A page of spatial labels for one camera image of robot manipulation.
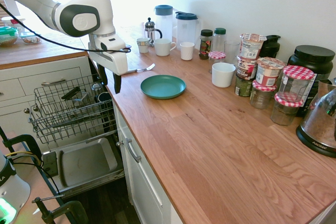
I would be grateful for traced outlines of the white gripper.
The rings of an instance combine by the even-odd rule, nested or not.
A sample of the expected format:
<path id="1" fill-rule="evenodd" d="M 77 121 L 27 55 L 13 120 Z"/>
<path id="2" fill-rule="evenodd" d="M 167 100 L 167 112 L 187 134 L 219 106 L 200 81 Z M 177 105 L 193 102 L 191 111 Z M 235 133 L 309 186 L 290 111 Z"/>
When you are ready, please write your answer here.
<path id="1" fill-rule="evenodd" d="M 127 51 L 124 49 L 110 49 L 105 45 L 102 45 L 101 49 L 95 48 L 91 42 L 88 42 L 88 49 L 97 52 L 90 51 L 90 58 L 98 64 L 98 72 L 101 78 L 101 82 L 104 86 L 108 84 L 108 77 L 106 75 L 105 68 L 113 72 L 114 79 L 114 91 L 115 94 L 120 93 L 122 77 L 128 70 Z"/>

